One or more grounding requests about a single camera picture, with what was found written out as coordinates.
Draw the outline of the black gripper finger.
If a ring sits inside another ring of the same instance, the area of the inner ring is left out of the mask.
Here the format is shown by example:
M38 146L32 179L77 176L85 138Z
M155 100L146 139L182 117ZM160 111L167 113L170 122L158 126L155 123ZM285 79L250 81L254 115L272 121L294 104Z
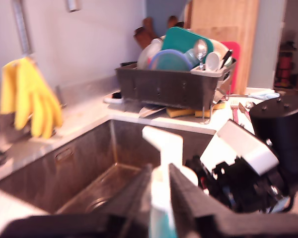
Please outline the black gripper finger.
M188 159L185 162L185 166L189 167L194 171L198 178L198 186L206 193L209 194L208 189L208 175L209 171L201 162L200 157L198 155L194 155L192 159Z
M171 203L179 238L230 238L221 218L230 210L193 185L173 164L168 166Z
M106 238L147 238L151 209L152 165L147 164L121 191L105 203Z

